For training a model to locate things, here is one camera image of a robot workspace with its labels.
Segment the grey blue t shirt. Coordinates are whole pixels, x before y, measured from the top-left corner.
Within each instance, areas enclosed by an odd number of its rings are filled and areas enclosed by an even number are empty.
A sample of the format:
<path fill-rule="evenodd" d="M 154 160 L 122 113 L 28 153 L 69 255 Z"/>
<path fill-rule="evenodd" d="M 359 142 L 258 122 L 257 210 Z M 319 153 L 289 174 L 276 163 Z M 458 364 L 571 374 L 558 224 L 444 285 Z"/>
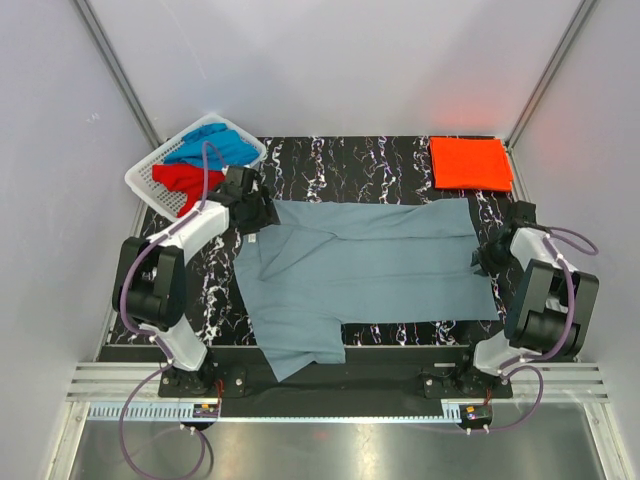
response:
<path fill-rule="evenodd" d="M 345 360 L 346 324 L 495 321 L 464 198 L 424 205 L 279 200 L 233 268 L 256 343 L 277 380 Z"/>

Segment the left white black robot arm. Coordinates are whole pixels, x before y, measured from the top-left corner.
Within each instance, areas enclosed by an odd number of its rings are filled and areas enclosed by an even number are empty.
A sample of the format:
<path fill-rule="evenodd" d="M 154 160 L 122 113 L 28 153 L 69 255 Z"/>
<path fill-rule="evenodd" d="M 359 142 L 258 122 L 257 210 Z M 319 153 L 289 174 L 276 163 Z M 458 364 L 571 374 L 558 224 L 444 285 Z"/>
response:
<path fill-rule="evenodd" d="M 154 341 L 181 384 L 196 396 L 215 386 L 207 348 L 186 316 L 186 267 L 206 244 L 235 229 L 255 234 L 279 218 L 260 173 L 231 166 L 225 180 L 184 217 L 149 237 L 130 237 L 120 251 L 112 306 L 133 333 Z"/>

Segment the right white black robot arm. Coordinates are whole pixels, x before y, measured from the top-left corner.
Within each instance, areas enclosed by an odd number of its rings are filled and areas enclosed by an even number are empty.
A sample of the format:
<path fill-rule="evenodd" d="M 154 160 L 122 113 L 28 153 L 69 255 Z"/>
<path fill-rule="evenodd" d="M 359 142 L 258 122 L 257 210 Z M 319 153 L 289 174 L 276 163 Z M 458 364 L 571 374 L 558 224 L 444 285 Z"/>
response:
<path fill-rule="evenodd" d="M 558 241 L 585 255 L 599 253 L 578 232 L 539 224 L 536 205 L 517 201 L 496 235 L 473 253 L 471 265 L 486 276 L 513 262 L 520 264 L 523 276 L 503 331 L 473 346 L 454 371 L 455 387 L 463 395 L 481 395 L 529 362 L 572 357 L 582 349 L 599 280 L 568 261 Z"/>

